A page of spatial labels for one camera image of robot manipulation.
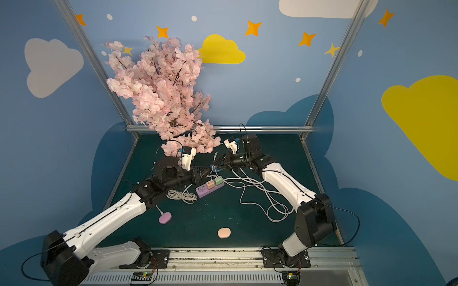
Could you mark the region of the green usb charger plug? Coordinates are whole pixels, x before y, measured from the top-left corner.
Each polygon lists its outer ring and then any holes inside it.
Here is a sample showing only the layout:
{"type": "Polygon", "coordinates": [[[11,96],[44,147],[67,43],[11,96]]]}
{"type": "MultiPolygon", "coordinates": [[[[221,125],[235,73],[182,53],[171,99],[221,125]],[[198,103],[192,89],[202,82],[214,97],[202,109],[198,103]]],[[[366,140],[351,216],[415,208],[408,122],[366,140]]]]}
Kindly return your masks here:
{"type": "Polygon", "coordinates": [[[224,179],[221,176],[217,176],[213,179],[216,186],[222,185],[224,183],[224,179]]]}

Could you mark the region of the pink charger with white cable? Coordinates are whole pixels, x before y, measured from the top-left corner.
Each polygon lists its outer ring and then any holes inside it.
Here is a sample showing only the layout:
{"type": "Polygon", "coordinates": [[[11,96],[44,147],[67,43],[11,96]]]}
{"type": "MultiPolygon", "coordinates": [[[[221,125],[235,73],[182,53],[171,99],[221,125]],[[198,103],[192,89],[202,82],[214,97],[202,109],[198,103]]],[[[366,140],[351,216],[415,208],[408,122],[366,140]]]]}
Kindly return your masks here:
{"type": "Polygon", "coordinates": [[[237,171],[232,171],[234,177],[223,177],[221,176],[216,167],[212,167],[213,175],[210,174],[207,176],[208,182],[204,184],[204,186],[213,191],[216,187],[222,187],[223,184],[229,186],[233,189],[241,190],[241,194],[239,197],[239,203],[244,206],[255,206],[259,208],[263,214],[267,217],[267,219],[272,223],[279,223],[286,220],[289,215],[293,213],[293,209],[290,209],[285,205],[285,203],[281,203],[279,200],[273,197],[274,194],[280,194],[279,191],[269,190],[265,185],[265,180],[259,181],[254,179],[246,174],[244,170],[240,170],[243,176],[240,176],[237,171]],[[269,205],[267,207],[263,207],[261,204],[254,202],[254,201],[245,201],[244,196],[248,188],[253,187],[258,191],[261,191],[265,197],[269,205]]]}

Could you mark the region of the purple earbud case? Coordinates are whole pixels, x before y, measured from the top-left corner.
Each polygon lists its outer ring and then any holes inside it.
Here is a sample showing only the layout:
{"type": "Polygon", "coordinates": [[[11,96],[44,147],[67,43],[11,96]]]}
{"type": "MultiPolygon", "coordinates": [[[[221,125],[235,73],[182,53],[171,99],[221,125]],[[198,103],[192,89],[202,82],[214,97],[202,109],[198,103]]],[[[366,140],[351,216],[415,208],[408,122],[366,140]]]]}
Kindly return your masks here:
{"type": "Polygon", "coordinates": [[[159,223],[162,225],[167,224],[172,219],[172,214],[170,212],[161,213],[159,217],[159,223]]]}

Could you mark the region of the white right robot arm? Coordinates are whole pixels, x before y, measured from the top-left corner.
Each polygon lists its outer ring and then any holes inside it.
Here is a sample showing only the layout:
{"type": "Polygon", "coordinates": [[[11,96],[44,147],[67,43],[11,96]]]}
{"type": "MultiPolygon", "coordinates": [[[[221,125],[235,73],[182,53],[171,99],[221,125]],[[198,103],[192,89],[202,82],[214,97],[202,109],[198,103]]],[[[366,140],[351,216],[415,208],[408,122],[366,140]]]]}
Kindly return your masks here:
{"type": "Polygon", "coordinates": [[[262,150],[256,135],[244,135],[239,141],[230,137],[224,145],[228,151],[213,162],[215,167],[233,173],[249,168],[274,187],[296,213],[292,235],[279,246],[285,257],[292,258],[314,247],[337,230],[330,198],[316,194],[288,174],[273,156],[262,150]]]}

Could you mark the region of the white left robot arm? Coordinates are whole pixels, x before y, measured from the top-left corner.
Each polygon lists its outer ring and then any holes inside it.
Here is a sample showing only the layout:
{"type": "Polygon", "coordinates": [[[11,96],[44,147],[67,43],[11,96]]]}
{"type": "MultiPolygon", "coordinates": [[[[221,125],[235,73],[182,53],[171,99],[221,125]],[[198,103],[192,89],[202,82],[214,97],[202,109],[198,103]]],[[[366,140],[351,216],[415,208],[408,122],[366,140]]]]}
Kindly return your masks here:
{"type": "Polygon", "coordinates": [[[117,266],[153,269],[151,248],[141,239],[112,247],[98,245],[130,220],[154,208],[168,191],[197,185],[210,173],[210,167],[191,166],[185,158],[164,157],[156,163],[153,176],[133,186],[113,206],[63,234],[48,234],[40,265],[52,285],[78,286],[88,275],[117,266]]]}

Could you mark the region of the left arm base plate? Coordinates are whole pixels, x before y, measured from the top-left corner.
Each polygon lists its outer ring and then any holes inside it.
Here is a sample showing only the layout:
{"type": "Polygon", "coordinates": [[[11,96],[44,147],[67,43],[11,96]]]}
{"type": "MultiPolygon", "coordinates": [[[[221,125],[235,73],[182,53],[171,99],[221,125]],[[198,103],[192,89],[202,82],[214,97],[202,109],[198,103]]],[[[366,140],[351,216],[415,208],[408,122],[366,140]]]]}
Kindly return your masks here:
{"type": "Polygon", "coordinates": [[[146,269],[166,269],[168,267],[170,253],[171,252],[167,249],[150,250],[143,267],[146,269]]]}

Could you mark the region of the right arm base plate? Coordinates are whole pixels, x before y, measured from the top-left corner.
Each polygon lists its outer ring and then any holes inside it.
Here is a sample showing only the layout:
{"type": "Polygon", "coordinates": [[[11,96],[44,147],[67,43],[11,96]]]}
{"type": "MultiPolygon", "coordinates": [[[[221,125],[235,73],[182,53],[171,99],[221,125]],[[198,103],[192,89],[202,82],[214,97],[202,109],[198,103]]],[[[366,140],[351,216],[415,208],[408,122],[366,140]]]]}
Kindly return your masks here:
{"type": "Polygon", "coordinates": [[[265,268],[310,268],[308,251],[304,250],[295,256],[289,256],[283,249],[263,247],[261,250],[263,265],[265,268]]]}

